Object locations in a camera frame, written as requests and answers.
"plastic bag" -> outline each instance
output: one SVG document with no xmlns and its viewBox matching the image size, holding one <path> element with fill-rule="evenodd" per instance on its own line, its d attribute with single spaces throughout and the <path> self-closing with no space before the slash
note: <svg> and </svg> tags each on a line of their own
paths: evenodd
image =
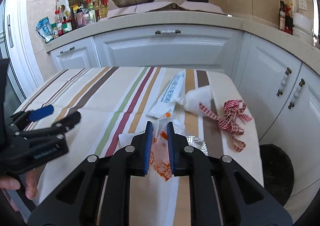
<svg viewBox="0 0 320 226">
<path fill-rule="evenodd" d="M 151 110 L 148 112 L 149 116 L 160 118 L 165 113 L 172 113 L 175 105 L 176 98 L 180 96 L 182 87 L 184 85 L 186 77 L 186 71 L 177 73 L 171 82 L 167 85 L 165 90 L 162 92 L 158 100 L 154 103 Z"/>
<path fill-rule="evenodd" d="M 48 17 L 45 17 L 38 22 L 36 30 L 46 43 L 49 43 L 51 40 L 53 40 L 52 27 Z"/>
<path fill-rule="evenodd" d="M 170 121 L 173 122 L 175 133 L 186 134 L 185 126 L 180 125 L 177 120 L 174 120 L 171 113 L 167 113 L 164 117 L 152 123 L 154 139 L 151 146 L 150 165 L 165 181 L 168 181 L 172 176 L 167 136 L 167 124 Z"/>
<path fill-rule="evenodd" d="M 205 114 L 199 109 L 199 103 L 201 102 L 205 107 L 210 109 L 212 99 L 212 89 L 210 85 L 207 85 L 188 91 L 185 96 L 177 98 L 176 102 L 183 105 L 183 108 L 187 112 L 198 116 L 205 116 Z"/>
</svg>

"blue packet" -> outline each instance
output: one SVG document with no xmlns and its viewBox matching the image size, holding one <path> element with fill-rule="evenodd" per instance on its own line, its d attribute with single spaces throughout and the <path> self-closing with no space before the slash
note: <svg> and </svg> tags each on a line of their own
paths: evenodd
<svg viewBox="0 0 320 226">
<path fill-rule="evenodd" d="M 45 17 L 38 22 L 36 30 L 46 43 L 53 40 L 52 27 L 48 17 Z"/>
</svg>

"aluminum foil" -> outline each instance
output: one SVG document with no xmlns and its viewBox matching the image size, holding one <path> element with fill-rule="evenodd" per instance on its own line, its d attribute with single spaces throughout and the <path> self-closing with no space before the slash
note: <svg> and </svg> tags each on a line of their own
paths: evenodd
<svg viewBox="0 0 320 226">
<path fill-rule="evenodd" d="M 207 145 L 203 139 L 197 138 L 186 131 L 186 138 L 190 146 L 201 150 L 206 156 L 208 156 Z"/>
</svg>

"white cabinet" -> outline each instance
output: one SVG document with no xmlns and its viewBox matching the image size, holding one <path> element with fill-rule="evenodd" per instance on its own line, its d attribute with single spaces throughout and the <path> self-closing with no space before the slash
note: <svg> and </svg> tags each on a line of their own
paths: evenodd
<svg viewBox="0 0 320 226">
<path fill-rule="evenodd" d="M 288 108 L 304 80 L 294 107 Z M 290 98 L 260 144 L 275 144 L 287 153 L 294 169 L 295 195 L 320 179 L 320 76 L 303 64 Z"/>
<path fill-rule="evenodd" d="M 255 119 L 258 138 L 261 139 L 289 98 L 301 61 L 273 43 L 254 35 L 251 35 L 248 55 L 245 53 L 240 56 L 242 60 L 247 57 L 244 71 L 237 72 L 235 81 L 241 80 L 238 91 Z M 283 94 L 277 96 L 287 68 L 292 72 L 287 77 Z"/>
<path fill-rule="evenodd" d="M 93 37 L 69 43 L 50 54 L 57 71 L 101 67 Z"/>
<path fill-rule="evenodd" d="M 242 32 L 200 25 L 154 25 L 108 32 L 94 38 L 103 67 L 208 69 L 233 78 Z"/>
</svg>

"dark bottle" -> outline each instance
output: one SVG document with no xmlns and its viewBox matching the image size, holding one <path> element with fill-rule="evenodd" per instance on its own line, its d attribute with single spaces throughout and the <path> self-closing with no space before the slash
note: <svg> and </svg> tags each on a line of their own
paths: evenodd
<svg viewBox="0 0 320 226">
<path fill-rule="evenodd" d="M 73 7 L 70 7 L 70 10 L 71 10 L 71 25 L 72 25 L 72 30 L 75 30 L 78 27 L 78 21 L 76 20 L 76 16 L 75 16 L 75 13 L 73 11 Z"/>
<path fill-rule="evenodd" d="M 279 9 L 279 29 L 284 31 L 285 28 L 285 11 L 284 11 L 284 2 L 280 1 Z"/>
</svg>

